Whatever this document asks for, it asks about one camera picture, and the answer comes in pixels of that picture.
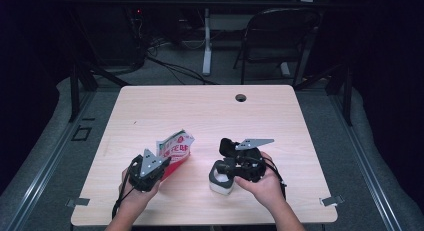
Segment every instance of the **cable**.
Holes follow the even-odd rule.
[[[150,44],[150,47],[147,49],[147,52],[151,56],[156,57],[158,55],[158,48],[160,46],[166,45],[166,44],[171,44],[171,43],[170,42],[167,42],[164,38],[160,38],[160,37],[158,38],[158,37],[156,37],[156,38],[152,39],[151,44]]]
[[[185,67],[176,65],[176,64],[166,63],[166,62],[157,60],[155,58],[152,58],[150,56],[147,56],[146,59],[147,60],[150,60],[150,61],[152,61],[154,63],[157,63],[157,64],[159,64],[161,66],[164,66],[165,68],[167,68],[169,71],[172,72],[172,74],[174,75],[174,77],[178,81],[180,81],[182,84],[184,84],[184,83],[175,75],[174,72],[177,72],[177,73],[180,73],[180,74],[189,76],[189,77],[191,77],[193,79],[199,80],[199,81],[201,81],[203,83],[203,85],[206,85],[206,84],[218,85],[218,83],[215,83],[215,82],[212,82],[212,81],[209,81],[209,80],[204,79],[200,74],[198,74],[194,70],[191,70],[191,69],[188,69],[188,68],[185,68]]]
[[[262,163],[261,160],[258,160],[258,159],[252,158],[252,157],[243,157],[243,158],[247,159],[247,160],[255,161],[256,163]],[[284,183],[283,178],[281,177],[280,173],[278,172],[277,166],[275,165],[275,163],[271,159],[265,158],[265,157],[262,157],[262,158],[271,162],[272,165],[270,165],[266,161],[264,163],[268,168],[270,168],[277,175],[277,178],[280,181],[280,185],[281,185],[281,192],[283,193],[284,199],[286,199],[286,187],[287,187],[287,185],[286,185],[286,183]]]
[[[196,47],[191,47],[190,45],[188,45],[187,43],[191,43],[191,42],[201,42],[198,46]],[[190,40],[190,41],[182,41],[181,43],[184,44],[184,46],[188,49],[198,49],[201,48],[204,44],[205,44],[206,40]]]
[[[113,206],[113,209],[112,209],[112,219],[116,216],[116,212],[118,211],[118,209],[119,209],[119,206],[121,206],[121,203],[122,203],[122,200],[124,200],[133,190],[134,190],[134,187],[127,193],[127,194],[125,194],[125,196],[124,196],[124,191],[125,191],[125,186],[126,186],[126,184],[127,184],[127,182],[128,182],[128,177],[130,176],[130,168],[134,165],[134,163],[136,163],[137,161],[137,158],[134,158],[132,161],[131,161],[131,164],[130,164],[130,166],[128,166],[128,169],[127,169],[127,173],[125,174],[125,178],[124,178],[124,180],[122,181],[122,186],[121,186],[121,190],[119,191],[119,197],[118,197],[118,199],[116,200],[116,202],[115,202],[115,205]]]

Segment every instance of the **chair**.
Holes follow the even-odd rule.
[[[242,60],[241,84],[244,84],[246,62],[297,62],[293,83],[299,72],[306,36],[318,26],[320,15],[309,8],[267,9],[254,15],[246,28],[233,69]]]

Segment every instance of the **table surface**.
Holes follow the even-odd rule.
[[[245,102],[235,99],[247,97]],[[259,147],[267,152],[287,183],[287,201],[302,223],[330,223],[335,207],[330,197],[296,95],[286,85],[128,86],[122,88],[71,222],[76,226],[107,225],[118,197],[121,172],[145,148],[181,129],[195,141],[191,154],[161,183],[135,225],[219,225],[274,223],[249,192],[235,185],[230,195],[209,188],[208,175],[222,138],[275,139]]]

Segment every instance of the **black cable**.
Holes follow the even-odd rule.
[[[181,79],[178,78],[178,76],[173,72],[172,69],[170,69],[169,67],[165,67],[165,68],[172,74],[172,76],[174,76],[174,78],[176,80],[178,80],[180,82],[180,84],[185,85],[185,83],[183,81],[181,81]]]
[[[136,160],[137,158],[134,158],[131,161],[130,166],[128,166],[127,173],[125,174],[124,180],[122,181],[121,190],[119,191],[119,197],[116,200],[115,205],[113,206],[113,209],[112,209],[112,219],[116,216],[116,212],[118,211],[119,206],[121,206],[122,200],[124,200],[134,190],[134,187],[133,187],[127,194],[125,194],[125,196],[123,196],[125,191],[125,186],[128,181],[128,177],[130,176],[130,169],[134,165],[134,163],[136,163]]]
[[[258,159],[252,158],[252,157],[243,157],[243,158],[247,159],[247,160],[255,161],[256,163],[263,163],[262,160],[258,160]],[[271,159],[265,158],[265,157],[262,157],[262,158],[265,159],[265,160],[268,160],[269,162],[272,163],[272,165],[270,165],[269,163],[264,161],[265,165],[268,168],[270,168],[277,175],[277,178],[280,181],[280,185],[281,185],[281,192],[283,193],[284,199],[286,199],[286,187],[287,187],[287,185],[284,183],[283,178],[281,177],[280,173],[278,172],[277,166],[275,165],[275,163]]]
[[[170,71],[175,71],[175,72],[178,72],[180,74],[189,76],[189,77],[191,77],[193,79],[199,80],[199,81],[201,81],[203,83],[203,85],[206,85],[206,84],[218,85],[218,83],[215,83],[215,82],[212,82],[212,81],[209,81],[209,80],[204,79],[200,74],[198,74],[194,70],[191,70],[191,69],[188,69],[188,68],[185,68],[185,67],[176,65],[176,64],[166,63],[166,62],[157,60],[155,58],[152,58],[150,56],[147,56],[146,59],[148,59],[148,60],[150,60],[150,61],[152,61],[154,63],[157,63],[157,64],[159,64],[161,66],[164,66],[165,68],[167,68]]]

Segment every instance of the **red and white package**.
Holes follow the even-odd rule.
[[[181,130],[164,141],[157,141],[156,156],[164,158],[171,157],[169,166],[165,169],[165,174],[161,180],[166,179],[171,175],[182,163],[190,156],[190,146],[194,142],[191,134],[185,130]]]

